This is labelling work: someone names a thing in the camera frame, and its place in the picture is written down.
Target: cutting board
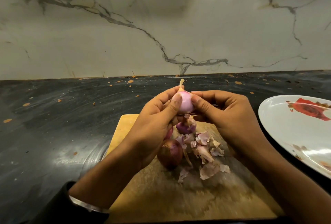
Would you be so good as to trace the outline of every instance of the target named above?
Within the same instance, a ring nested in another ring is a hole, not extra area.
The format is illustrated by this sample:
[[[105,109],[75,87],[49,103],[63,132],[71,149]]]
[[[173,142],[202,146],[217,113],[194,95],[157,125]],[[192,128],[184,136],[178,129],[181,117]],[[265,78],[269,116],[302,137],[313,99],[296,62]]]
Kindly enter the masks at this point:
[[[120,118],[109,154],[124,139],[138,114]],[[230,173],[219,172],[201,180],[198,168],[178,183],[180,168],[167,171],[155,158],[137,173],[110,208],[106,223],[164,222],[211,219],[276,218],[284,213],[256,177],[229,152],[213,124],[198,122],[197,131],[207,130],[225,151],[220,160]]]

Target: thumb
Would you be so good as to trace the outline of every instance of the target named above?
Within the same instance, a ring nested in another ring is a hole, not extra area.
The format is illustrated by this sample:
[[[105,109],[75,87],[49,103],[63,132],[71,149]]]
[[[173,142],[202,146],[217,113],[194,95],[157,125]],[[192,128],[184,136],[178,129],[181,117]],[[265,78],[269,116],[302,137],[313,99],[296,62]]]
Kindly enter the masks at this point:
[[[169,123],[173,117],[177,115],[182,104],[182,96],[180,93],[175,94],[171,99],[169,105],[161,112],[162,118]]]
[[[198,95],[192,95],[191,97],[192,104],[194,107],[201,113],[205,114],[206,117],[209,118],[212,122],[215,122],[217,119],[217,115],[222,111],[217,109],[209,102],[205,101],[203,98],[199,97]]]

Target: wall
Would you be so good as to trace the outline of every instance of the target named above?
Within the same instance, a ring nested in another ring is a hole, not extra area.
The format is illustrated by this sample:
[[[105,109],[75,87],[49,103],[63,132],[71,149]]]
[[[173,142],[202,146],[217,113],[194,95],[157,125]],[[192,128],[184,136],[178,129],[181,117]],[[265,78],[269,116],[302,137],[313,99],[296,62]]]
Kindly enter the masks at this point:
[[[331,0],[0,0],[0,79],[331,69]]]

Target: forearm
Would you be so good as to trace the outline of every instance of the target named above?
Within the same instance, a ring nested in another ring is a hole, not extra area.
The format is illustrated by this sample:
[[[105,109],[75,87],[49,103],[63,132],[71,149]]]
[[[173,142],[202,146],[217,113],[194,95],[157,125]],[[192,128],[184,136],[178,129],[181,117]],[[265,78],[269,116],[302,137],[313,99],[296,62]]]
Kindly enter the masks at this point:
[[[296,222],[331,220],[331,196],[273,147],[258,151],[248,162],[249,169]]]
[[[70,190],[69,195],[90,205],[109,209],[139,171],[134,150],[121,143]]]

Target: red rose design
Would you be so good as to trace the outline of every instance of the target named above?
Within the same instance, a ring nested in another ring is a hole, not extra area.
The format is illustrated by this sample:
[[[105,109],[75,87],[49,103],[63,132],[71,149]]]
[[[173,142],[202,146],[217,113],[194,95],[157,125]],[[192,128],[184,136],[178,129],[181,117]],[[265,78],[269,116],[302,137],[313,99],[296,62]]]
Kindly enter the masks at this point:
[[[296,102],[292,103],[292,108],[311,117],[319,118],[324,121],[331,120],[323,114],[323,111],[327,110],[327,108],[321,107],[309,100],[300,98]]]

